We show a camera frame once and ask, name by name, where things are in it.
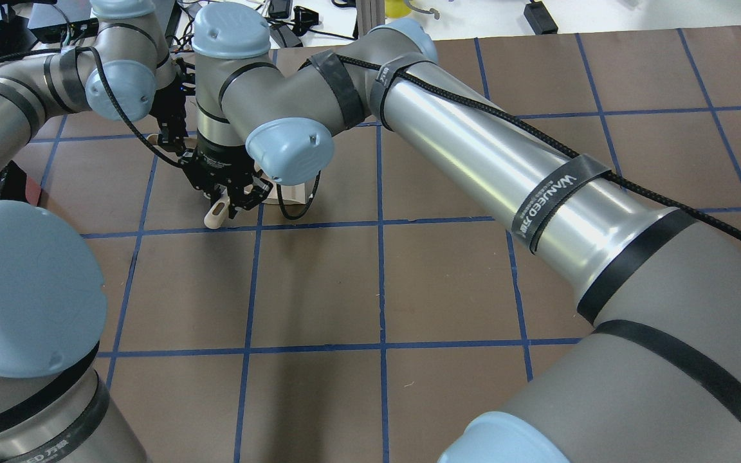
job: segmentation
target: white floor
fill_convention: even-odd
[[[247,3],[245,0],[233,0]],[[523,16],[527,0],[414,0],[420,8],[436,8],[431,15],[411,13],[433,39],[468,39],[502,35],[532,35]],[[609,30],[672,29],[676,27],[741,24],[741,0],[544,0],[560,33]],[[317,29],[342,35],[353,32],[356,10],[340,9],[330,0],[294,0],[320,13]],[[343,39],[306,34],[306,46],[344,44]]]

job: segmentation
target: yellow object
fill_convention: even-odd
[[[411,9],[403,0],[385,0],[385,15],[390,18],[406,17]]]

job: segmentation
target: blue plastic cap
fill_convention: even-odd
[[[244,147],[280,185],[299,185],[316,176],[333,158],[333,138],[310,118],[279,118],[258,126]]]
[[[91,0],[91,8],[99,19],[143,17],[156,11],[153,0]]]
[[[439,62],[439,54],[436,53],[436,45],[433,43],[433,39],[427,35],[427,32],[421,28],[421,25],[416,20],[412,20],[409,17],[400,18],[389,24],[374,27],[370,32],[377,29],[393,29],[403,33],[419,47],[421,53],[427,56],[430,61]]]
[[[59,217],[0,201],[0,376],[48,376],[84,358],[107,299],[93,253]]]
[[[543,433],[509,413],[474,419],[438,463],[569,463]]]
[[[249,6],[211,3],[199,10],[194,24],[194,51],[200,55],[247,59],[270,50],[268,22]]]
[[[156,94],[156,76],[153,72],[141,62],[129,59],[106,62],[103,68],[118,105],[127,117],[132,121],[145,117],[151,111],[153,96]],[[122,120],[95,69],[87,78],[85,94],[91,109],[100,116],[109,120]]]

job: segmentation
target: robotic arm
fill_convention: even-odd
[[[117,9],[129,3],[114,1]],[[111,21],[104,32],[116,29],[113,34],[147,47],[124,46],[123,55],[109,51],[112,40],[97,42],[106,61],[117,62],[111,67],[132,61],[138,76],[146,76],[127,85],[121,82],[132,73],[108,76],[111,87],[116,82],[120,89],[124,111],[142,117],[142,97],[183,77],[150,59],[154,50],[160,55],[153,46],[158,39],[146,44],[141,33]],[[152,30],[143,27],[142,17],[135,21]],[[374,114],[574,286],[577,311],[593,323],[594,333],[500,410],[475,419],[441,463],[741,461],[741,254],[723,238],[676,208],[646,208],[603,179],[607,168],[589,156],[564,156],[497,117],[499,109],[436,64],[430,38],[412,21],[380,26],[339,55],[315,55],[290,77],[268,59],[268,25],[246,6],[212,3],[197,16],[196,30],[197,146],[185,149],[179,165],[197,190],[217,201],[219,214],[261,202],[271,188],[268,179],[280,185],[311,179],[333,155],[332,135]],[[0,67],[0,84],[12,89],[0,91],[0,125],[9,124],[0,130],[0,167],[48,114],[90,105],[115,116],[98,98],[92,56],[65,56],[76,57],[76,50],[46,64],[26,60]],[[76,85],[54,87],[51,81],[73,75],[53,73],[65,59],[77,63],[80,77],[68,81]],[[168,70],[152,87],[160,75],[154,71],[162,67]],[[33,109],[21,100],[35,103]],[[47,215],[23,205],[0,209],[0,229]],[[83,266],[94,264],[75,245],[80,240],[72,229],[58,222],[35,226],[53,229],[60,237],[53,242],[67,243],[62,248]],[[98,276],[77,278],[99,284]],[[68,294],[54,307],[73,300]],[[9,313],[12,307],[0,304],[2,317]],[[71,325],[64,320],[59,327],[65,323]],[[8,371],[0,371],[0,460],[39,461],[35,449],[71,462],[146,459],[88,372],[98,328],[50,367],[47,359],[62,347],[38,349],[42,361],[30,374],[10,375],[24,379],[5,379]],[[17,358],[18,346],[6,346],[4,357]],[[36,401],[47,408],[24,406]],[[65,439],[66,433],[79,438]],[[121,442],[121,456],[109,442]]]

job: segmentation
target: tiled surface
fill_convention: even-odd
[[[741,27],[438,49],[507,111],[741,226],[741,106],[723,107],[741,105]],[[435,461],[589,333],[561,278],[372,121],[336,138],[303,221],[264,206],[217,232],[121,124],[58,118],[20,154],[50,164],[49,207],[102,264],[95,368],[153,460]]]

